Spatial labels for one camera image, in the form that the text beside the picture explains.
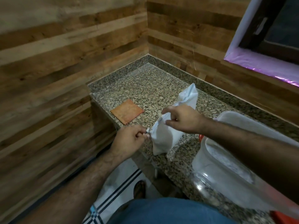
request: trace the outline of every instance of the hairy forearm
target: hairy forearm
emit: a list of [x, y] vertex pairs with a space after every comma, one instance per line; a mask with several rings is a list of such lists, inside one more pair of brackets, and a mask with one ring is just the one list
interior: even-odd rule
[[21, 223], [82, 223], [105, 180], [122, 161], [107, 151]]
[[299, 203], [299, 150], [214, 120], [207, 120], [200, 132], [211, 138], [278, 191]]

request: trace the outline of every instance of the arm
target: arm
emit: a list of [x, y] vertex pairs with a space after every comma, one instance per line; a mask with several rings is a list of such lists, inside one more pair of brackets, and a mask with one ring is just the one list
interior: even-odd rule
[[169, 106], [167, 125], [185, 133], [198, 133], [214, 140], [254, 173], [299, 203], [299, 149], [290, 144], [206, 118], [187, 105]]
[[20, 223], [81, 224], [110, 173], [149, 137], [145, 132], [140, 125], [121, 128], [106, 153]]

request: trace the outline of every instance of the window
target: window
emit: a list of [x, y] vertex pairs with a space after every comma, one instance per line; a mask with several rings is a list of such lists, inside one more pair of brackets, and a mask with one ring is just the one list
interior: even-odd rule
[[240, 47], [299, 64], [299, 0], [262, 0]]

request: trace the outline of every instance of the hand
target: hand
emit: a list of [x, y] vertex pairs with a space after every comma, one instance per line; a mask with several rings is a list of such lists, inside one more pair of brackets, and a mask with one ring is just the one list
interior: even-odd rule
[[130, 158], [150, 136], [141, 125], [122, 127], [116, 134], [110, 151], [122, 161]]
[[168, 106], [162, 114], [171, 113], [171, 120], [166, 120], [166, 125], [185, 133], [201, 134], [208, 118], [188, 105]]

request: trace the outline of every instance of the left hand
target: left hand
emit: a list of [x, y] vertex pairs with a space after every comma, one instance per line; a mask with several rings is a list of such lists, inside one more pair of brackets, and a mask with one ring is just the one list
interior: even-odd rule
[[150, 136], [141, 125], [122, 127], [116, 134], [110, 151], [122, 161], [130, 158]]

